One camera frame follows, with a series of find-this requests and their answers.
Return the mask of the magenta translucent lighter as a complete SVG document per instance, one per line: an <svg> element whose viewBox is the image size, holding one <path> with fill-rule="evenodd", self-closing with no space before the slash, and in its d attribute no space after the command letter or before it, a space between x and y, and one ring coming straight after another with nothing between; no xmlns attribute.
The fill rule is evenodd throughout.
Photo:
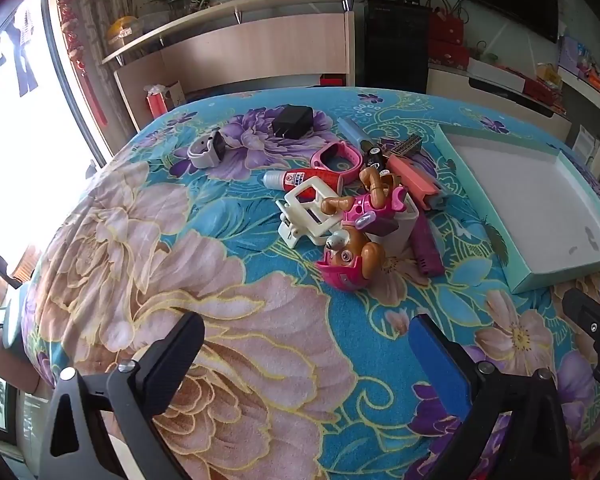
<svg viewBox="0 0 600 480"><path fill-rule="evenodd" d="M419 214L413 226L410 241L420 273L427 278L436 278L443 275L444 265L426 214L423 212Z"/></svg>

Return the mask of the white power adapter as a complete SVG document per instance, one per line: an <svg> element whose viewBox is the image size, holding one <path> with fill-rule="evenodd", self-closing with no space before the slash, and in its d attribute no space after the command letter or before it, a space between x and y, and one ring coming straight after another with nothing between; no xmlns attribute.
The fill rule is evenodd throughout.
<svg viewBox="0 0 600 480"><path fill-rule="evenodd" d="M396 229L394 231L385 236L378 236L373 233L367 234L372 242L381 244L385 248L387 257L397 257L406 251L408 239L419 217L418 208L414 204L410 194L405 195L404 205L405 210L397 212L393 217L393 220L396 222Z"/></svg>

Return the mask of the salmon blue toy knife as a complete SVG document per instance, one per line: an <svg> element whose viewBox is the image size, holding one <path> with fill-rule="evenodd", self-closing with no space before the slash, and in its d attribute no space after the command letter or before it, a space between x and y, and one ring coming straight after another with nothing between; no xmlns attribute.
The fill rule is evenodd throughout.
<svg viewBox="0 0 600 480"><path fill-rule="evenodd" d="M436 210L444 207L446 192L441 184L411 159L392 154L388 158L387 166L393 174L401 179L401 183L407 188L414 203L420 209Z"/></svg>

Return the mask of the pink brown puppy toy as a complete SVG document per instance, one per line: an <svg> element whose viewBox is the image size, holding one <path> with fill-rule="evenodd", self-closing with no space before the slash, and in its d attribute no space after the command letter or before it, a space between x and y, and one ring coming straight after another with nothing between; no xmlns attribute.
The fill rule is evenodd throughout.
<svg viewBox="0 0 600 480"><path fill-rule="evenodd" d="M385 236L396 229L393 220L405 210L407 189L387 170L367 167L360 172L363 194L326 198L324 214L342 213L337 229L327 237L323 258L316 266L332 287L352 292L367 287L387 259L385 248L367 236Z"/></svg>

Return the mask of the black gold patterned harmonica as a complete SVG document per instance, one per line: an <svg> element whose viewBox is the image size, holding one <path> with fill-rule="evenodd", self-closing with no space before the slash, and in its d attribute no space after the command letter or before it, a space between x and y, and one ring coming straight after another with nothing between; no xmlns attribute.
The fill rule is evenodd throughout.
<svg viewBox="0 0 600 480"><path fill-rule="evenodd" d="M410 134L406 139L380 139L381 151L386 155L399 157L411 157L420 152L422 148L422 137L418 134Z"/></svg>

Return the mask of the black toy car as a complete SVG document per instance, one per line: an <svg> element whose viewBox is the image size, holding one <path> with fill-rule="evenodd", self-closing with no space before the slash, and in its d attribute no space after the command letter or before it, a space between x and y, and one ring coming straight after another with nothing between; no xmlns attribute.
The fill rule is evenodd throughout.
<svg viewBox="0 0 600 480"><path fill-rule="evenodd" d="M374 142L363 141L361 143L361 151L366 167L373 167L378 171L386 169L387 159L379 145Z"/></svg>

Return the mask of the pink smartwatch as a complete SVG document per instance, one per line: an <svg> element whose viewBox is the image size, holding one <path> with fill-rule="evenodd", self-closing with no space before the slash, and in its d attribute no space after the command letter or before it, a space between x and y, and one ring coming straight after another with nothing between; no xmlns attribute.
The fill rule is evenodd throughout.
<svg viewBox="0 0 600 480"><path fill-rule="evenodd" d="M332 142L312 155L310 166L339 174L343 184L347 185L358 178L363 156L347 141Z"/></svg>

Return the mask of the white phone clamp holder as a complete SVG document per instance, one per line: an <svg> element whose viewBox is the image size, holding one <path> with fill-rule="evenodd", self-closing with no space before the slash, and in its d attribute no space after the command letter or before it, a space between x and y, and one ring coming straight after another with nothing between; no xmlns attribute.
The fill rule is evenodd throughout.
<svg viewBox="0 0 600 480"><path fill-rule="evenodd" d="M300 202L303 191L315 192L313 200ZM319 177L312 177L289 191L283 200L276 200L280 210L278 234L289 248L295 248L301 237L306 236L315 246L324 246L332 231L342 220L342 213L324 214L321 210L326 198L338 198Z"/></svg>

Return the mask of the white smartwatch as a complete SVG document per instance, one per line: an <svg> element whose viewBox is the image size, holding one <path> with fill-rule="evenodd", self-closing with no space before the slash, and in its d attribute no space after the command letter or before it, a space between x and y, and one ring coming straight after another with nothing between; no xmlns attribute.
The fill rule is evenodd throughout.
<svg viewBox="0 0 600 480"><path fill-rule="evenodd" d="M187 157L196 169L219 166L226 153L226 142L219 130L198 136L187 150Z"/></svg>

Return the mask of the red white glue bottle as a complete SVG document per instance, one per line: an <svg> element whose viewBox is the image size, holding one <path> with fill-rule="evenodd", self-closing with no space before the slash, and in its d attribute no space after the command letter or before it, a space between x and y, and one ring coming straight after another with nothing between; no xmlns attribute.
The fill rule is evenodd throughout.
<svg viewBox="0 0 600 480"><path fill-rule="evenodd" d="M336 172L325 169L291 169L288 171L268 170L263 178L263 185L269 190L289 192L309 178L318 177L336 194L343 188L343 178Z"/></svg>

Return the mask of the black power adapter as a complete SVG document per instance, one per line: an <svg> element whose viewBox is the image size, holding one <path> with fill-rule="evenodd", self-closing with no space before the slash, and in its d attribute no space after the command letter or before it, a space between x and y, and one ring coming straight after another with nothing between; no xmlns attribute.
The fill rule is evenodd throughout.
<svg viewBox="0 0 600 480"><path fill-rule="evenodd" d="M308 106L286 105L272 121L276 138L299 140L313 128L313 110Z"/></svg>

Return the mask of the blue orange toy knife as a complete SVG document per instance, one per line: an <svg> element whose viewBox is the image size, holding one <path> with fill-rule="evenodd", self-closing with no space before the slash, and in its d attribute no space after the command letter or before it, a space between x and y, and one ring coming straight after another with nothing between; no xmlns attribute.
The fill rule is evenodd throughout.
<svg viewBox="0 0 600 480"><path fill-rule="evenodd" d="M373 142L368 135L353 120L340 117L337 119L340 133L343 137L362 154L365 154Z"/></svg>

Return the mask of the cream low tv stand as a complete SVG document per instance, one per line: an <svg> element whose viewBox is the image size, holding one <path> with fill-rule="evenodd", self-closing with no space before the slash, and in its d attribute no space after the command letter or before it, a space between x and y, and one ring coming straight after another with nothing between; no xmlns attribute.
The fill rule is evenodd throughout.
<svg viewBox="0 0 600 480"><path fill-rule="evenodd" d="M460 70L430 65L427 93L497 110L535 125L562 142L567 141L570 133L571 122L548 106L522 93L468 76Z"/></svg>

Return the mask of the curved wooden counter shelf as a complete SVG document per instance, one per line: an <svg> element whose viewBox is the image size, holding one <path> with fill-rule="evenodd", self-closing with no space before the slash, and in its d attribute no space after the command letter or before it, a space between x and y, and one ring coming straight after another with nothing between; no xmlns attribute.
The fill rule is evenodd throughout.
<svg viewBox="0 0 600 480"><path fill-rule="evenodd" d="M177 81L197 92L257 79L336 74L355 84L355 0L230 0L178 18L115 50L114 80L137 131L154 118L150 84ZM125 55L222 18L234 25L163 46L132 62Z"/></svg>

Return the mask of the beige patterned curtain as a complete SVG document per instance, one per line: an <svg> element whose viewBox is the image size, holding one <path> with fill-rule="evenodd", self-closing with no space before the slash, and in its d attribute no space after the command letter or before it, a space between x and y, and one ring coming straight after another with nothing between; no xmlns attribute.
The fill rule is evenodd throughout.
<svg viewBox="0 0 600 480"><path fill-rule="evenodd" d="M113 153L120 151L134 134L134 127L126 111L116 81L114 69L102 60L110 53L107 32L118 18L132 16L135 0L78 0L86 32L86 45L95 64L95 82L98 102L107 119L104 138Z"/></svg>

